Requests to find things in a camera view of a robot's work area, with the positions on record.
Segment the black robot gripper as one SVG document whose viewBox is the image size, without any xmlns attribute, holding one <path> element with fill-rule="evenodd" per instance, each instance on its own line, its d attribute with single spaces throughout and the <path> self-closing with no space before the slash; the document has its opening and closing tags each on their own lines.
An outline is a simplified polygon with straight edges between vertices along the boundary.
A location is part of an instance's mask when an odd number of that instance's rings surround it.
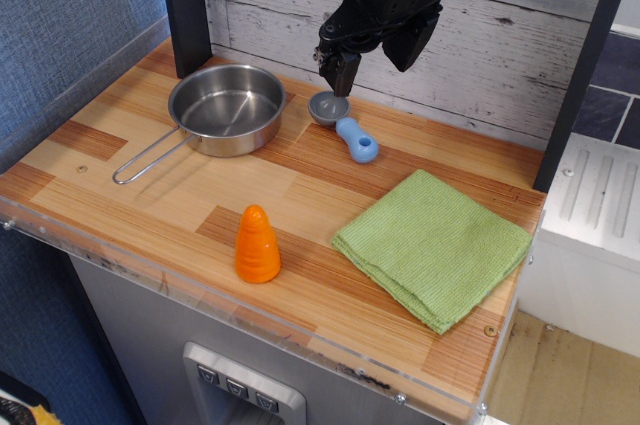
<svg viewBox="0 0 640 425">
<path fill-rule="evenodd" d="M 319 73 L 348 97 L 361 55 L 378 46 L 400 72 L 413 66 L 437 25 L 441 0 L 343 0 L 321 26 Z"/>
</svg>

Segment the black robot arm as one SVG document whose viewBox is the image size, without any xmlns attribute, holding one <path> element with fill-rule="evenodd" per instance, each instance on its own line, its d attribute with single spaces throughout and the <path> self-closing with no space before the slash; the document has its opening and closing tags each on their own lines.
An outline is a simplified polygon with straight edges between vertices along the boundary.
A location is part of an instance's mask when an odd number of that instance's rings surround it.
<svg viewBox="0 0 640 425">
<path fill-rule="evenodd" d="M 408 70 L 431 39 L 441 1 L 342 0 L 321 26 L 314 51 L 334 95 L 350 95 L 362 55 L 377 47 L 398 71 Z"/>
</svg>

